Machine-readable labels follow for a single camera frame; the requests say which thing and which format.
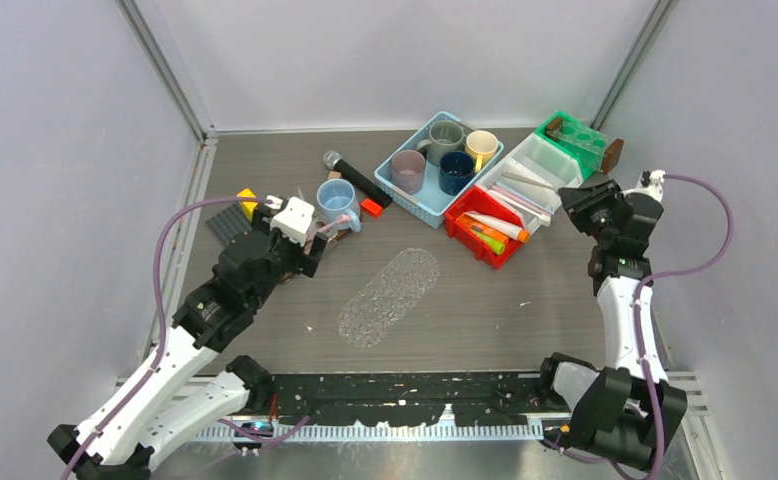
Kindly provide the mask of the grey toothbrush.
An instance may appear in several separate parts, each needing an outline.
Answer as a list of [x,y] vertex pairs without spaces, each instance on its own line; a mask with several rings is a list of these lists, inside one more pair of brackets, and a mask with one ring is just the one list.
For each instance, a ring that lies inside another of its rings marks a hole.
[[505,179],[513,180],[513,181],[516,181],[516,182],[521,182],[521,183],[528,184],[528,185],[533,185],[533,186],[536,186],[536,187],[539,187],[539,188],[543,188],[543,189],[547,189],[547,190],[553,191],[555,193],[557,193],[559,191],[558,188],[556,188],[553,185],[550,185],[550,184],[548,184],[548,183],[546,183],[544,181],[537,181],[537,180],[534,180],[534,179],[532,179],[530,177],[527,177],[527,176],[524,176],[524,175],[520,175],[520,174],[517,174],[517,173],[514,173],[514,172],[507,171],[507,172],[502,173],[501,176],[503,178],[505,178]]

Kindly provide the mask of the light blue mug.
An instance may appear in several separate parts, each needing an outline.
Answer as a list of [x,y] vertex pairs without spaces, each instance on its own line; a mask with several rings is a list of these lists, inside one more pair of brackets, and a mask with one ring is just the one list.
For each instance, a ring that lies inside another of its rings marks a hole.
[[317,189],[316,199],[321,218],[326,224],[336,221],[342,215],[347,215],[349,219],[339,221],[335,227],[355,233],[361,231],[360,204],[352,183],[341,178],[326,180]]

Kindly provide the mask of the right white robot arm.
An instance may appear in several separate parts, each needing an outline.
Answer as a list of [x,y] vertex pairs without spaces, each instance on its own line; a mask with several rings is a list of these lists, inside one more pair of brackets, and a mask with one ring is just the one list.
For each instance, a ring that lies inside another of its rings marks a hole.
[[564,448],[649,473],[679,427],[688,403],[670,385],[650,316],[652,268],[645,252],[664,209],[664,173],[646,171],[623,190],[613,180],[563,187],[562,207],[595,245],[588,262],[602,312],[605,364],[555,352],[540,367],[536,397],[549,410],[568,408]]

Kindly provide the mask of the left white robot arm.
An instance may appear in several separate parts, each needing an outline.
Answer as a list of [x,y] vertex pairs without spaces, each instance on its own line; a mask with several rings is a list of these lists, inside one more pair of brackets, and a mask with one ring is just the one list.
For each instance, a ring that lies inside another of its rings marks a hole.
[[263,412],[270,373],[247,355],[172,408],[166,403],[254,320],[287,276],[313,277],[328,238],[308,247],[278,229],[260,227],[219,255],[211,278],[191,291],[155,352],[107,403],[77,425],[59,425],[48,443],[80,479],[147,479],[177,447],[213,421],[244,410]]

